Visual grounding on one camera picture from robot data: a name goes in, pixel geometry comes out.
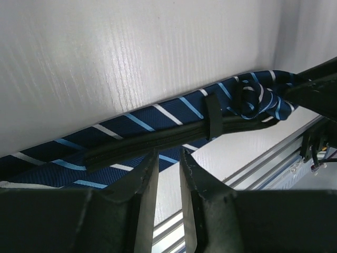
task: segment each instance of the blue striped necktie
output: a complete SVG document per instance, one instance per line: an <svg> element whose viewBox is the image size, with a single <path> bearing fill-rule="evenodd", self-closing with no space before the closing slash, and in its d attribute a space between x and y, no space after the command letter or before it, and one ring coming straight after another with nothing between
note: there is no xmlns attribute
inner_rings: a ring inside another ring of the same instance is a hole
<svg viewBox="0 0 337 253"><path fill-rule="evenodd" d="M282 99L287 89L305 82L298 75L283 71L259 71L242 74L178 98L151 105L107 120L84 130L21 152L0 158L0 179L13 183L34 183L51 187L105 188L137 166L143 157L112 164L87 173L84 152L107 143L139 134L174 128L204 119L205 96L215 93L223 116L240 115L253 119L266 112L286 120L296 105ZM241 109L233 104L235 89L240 85ZM207 144L198 140L183 145L191 152ZM179 161L180 149L160 152L160 171Z"/></svg>

